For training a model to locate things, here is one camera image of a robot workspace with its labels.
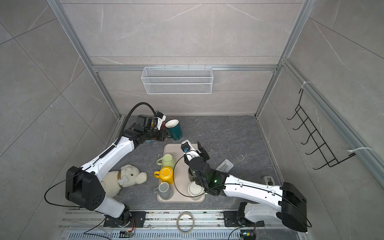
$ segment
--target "green mug handle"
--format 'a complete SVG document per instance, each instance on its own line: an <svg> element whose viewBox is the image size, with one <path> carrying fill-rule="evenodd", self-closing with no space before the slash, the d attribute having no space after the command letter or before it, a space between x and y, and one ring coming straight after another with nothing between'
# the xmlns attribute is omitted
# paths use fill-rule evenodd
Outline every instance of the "green mug handle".
<svg viewBox="0 0 384 240"><path fill-rule="evenodd" d="M157 161L156 161L156 163L158 164L158 165L162 165L163 164L163 158L161 157L161 158L159 158Z"/></svg>

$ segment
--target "wire wall rack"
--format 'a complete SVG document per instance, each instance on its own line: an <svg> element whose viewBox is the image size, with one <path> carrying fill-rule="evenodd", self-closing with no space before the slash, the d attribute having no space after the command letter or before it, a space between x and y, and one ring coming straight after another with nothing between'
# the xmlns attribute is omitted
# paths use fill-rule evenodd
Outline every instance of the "wire wall rack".
<svg viewBox="0 0 384 240"><path fill-rule="evenodd" d="M325 142L323 136L322 136L322 135L320 134L320 132L317 130L317 128L316 128L316 126L313 124L312 120L308 117L307 113L304 111L304 109L303 109L303 108L301 107L301 105L300 105L301 97L303 96L303 89L300 89L299 94L300 94L300 99L299 99L299 103L297 104L297 106L296 106L296 108L295 108L295 114L294 114L291 118L287 118L287 119L288 119L288 120L292 120L292 119L297 115L297 116L300 118L300 120L301 120L302 123L301 123L301 125L300 125L298 128L296 128L296 129L295 129L295 128L292 128L292 129L296 131L296 130L298 130L299 128L301 128L302 126L305 126L305 128L307 129L307 131L308 131L308 133L309 133L308 139L307 139L307 141L306 141L305 143L301 142L301 144L303 144L303 145L307 144L310 138L312 138L313 141L315 142L317 148L316 148L315 150L313 150L311 153L305 153L305 154L306 154L306 155L311 155L311 154L313 154L314 152L316 152L316 151L318 150L318 151L320 151L321 155L323 156L323 158L324 158L326 164L322 165L322 166L319 167L319 168L314 168L314 167L313 167L313 169L314 169L314 170L318 170L318 169L320 169L320 168L322 168L322 167L325 167L325 166L327 166L327 165L328 165L329 167L333 167L333 166L335 166L335 165L337 165L337 164L340 164L340 163L344 162L345 160L347 160L347 159L349 159L349 158L355 156L356 154L355 154L355 153L352 153L352 154L348 155L347 158L345 158L345 159L343 159L343 160L341 160L341 161L338 160L338 159L335 157L335 155L333 154L332 150L329 148L328 144ZM299 110L302 110L302 111L303 111L305 117L302 118L302 117L300 116L300 114L298 113ZM310 130L309 130L310 125L308 125L308 124L311 124L311 125L313 126L313 128L314 128L313 131L310 131ZM317 142L317 141L315 140L315 138L313 137L314 133L317 133L317 134L320 136L320 138L321 138L321 140L322 140L322 143L321 143L321 142L319 143L319 142ZM326 147L326 148L329 150L329 152L331 153L331 155L332 155L332 159L331 159L330 161L328 161L327 158L325 157L325 155L324 155L324 150L321 149L322 147Z"/></svg>

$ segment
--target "metal beam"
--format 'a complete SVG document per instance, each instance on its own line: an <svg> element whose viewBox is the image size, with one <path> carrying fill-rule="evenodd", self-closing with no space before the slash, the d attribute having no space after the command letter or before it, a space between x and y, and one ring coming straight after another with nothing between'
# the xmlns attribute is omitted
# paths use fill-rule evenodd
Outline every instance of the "metal beam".
<svg viewBox="0 0 384 240"><path fill-rule="evenodd" d="M276 71L272 64L256 65L93 65L94 71L142 71L146 67L210 67L214 71Z"/></svg>
<svg viewBox="0 0 384 240"><path fill-rule="evenodd" d="M311 14L311 12L313 10L314 5L316 4L316 1L317 0L306 0L303 3L303 7L301 8L301 11L299 13L299 16L297 17L296 23L293 26L291 35L289 36L288 41L284 47L283 53L280 56L279 62L277 64L278 65L277 71L272 75L271 80L269 81L268 86L264 91L264 95L260 101L260 104L257 107L256 113L255 113L256 118L258 118L260 116L261 112L263 111L265 104L268 101L269 96L271 95L272 89L275 86L276 81L280 75L281 63L282 63L284 58L289 57L289 55L291 54L291 51L292 51L297 39L299 38L299 35L300 35L301 31L303 30L303 27L304 27L309 15Z"/></svg>
<svg viewBox="0 0 384 240"><path fill-rule="evenodd" d="M91 60L90 60L87 52L85 51L85 48L81 44L76 32L74 31L72 24L70 23L67 15L65 14L64 9L61 6L60 2L58 0L47 0L47 2L51 6L52 11L55 13L57 19L59 20L61 26L63 27L63 29L65 31L65 33L67 34L72 45L76 49L76 52L80 56L85 67L87 68L88 72L91 74L97 87L100 89L102 95L104 96L105 100L107 101L112 112L115 114L116 118L120 118L120 113L119 113L114 101L112 100L111 96L109 95L109 92L108 92L107 88L104 86L101 78L92 69Z"/></svg>
<svg viewBox="0 0 384 240"><path fill-rule="evenodd" d="M284 59L283 66L300 85L304 81L308 82L308 79L289 59ZM315 86L313 86L313 84L306 83L303 85L303 89L321 110L328 121L334 126L340 136L348 143L351 149L369 147L368 144L358 135L358 133L348 124L348 122L327 101L327 99L315 88ZM384 188L384 164L382 159L374 151L368 149L361 149L355 153Z"/></svg>

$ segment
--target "white teddy bear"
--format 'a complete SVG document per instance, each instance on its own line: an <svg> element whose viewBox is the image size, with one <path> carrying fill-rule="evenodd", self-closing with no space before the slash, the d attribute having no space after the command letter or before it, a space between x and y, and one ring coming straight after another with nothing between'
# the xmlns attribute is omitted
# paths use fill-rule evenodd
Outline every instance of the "white teddy bear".
<svg viewBox="0 0 384 240"><path fill-rule="evenodd" d="M107 196L115 197L122 187L142 184L146 180L147 174L145 172L140 172L137 167L128 164L122 166L120 172L108 172L101 181L101 185Z"/></svg>

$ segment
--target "white mesh basket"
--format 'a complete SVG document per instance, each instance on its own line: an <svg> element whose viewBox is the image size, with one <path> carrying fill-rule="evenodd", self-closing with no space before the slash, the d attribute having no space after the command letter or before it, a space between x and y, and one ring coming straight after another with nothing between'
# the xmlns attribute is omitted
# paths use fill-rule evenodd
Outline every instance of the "white mesh basket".
<svg viewBox="0 0 384 240"><path fill-rule="evenodd" d="M211 93L214 75L208 67L147 67L141 75L148 94Z"/></svg>

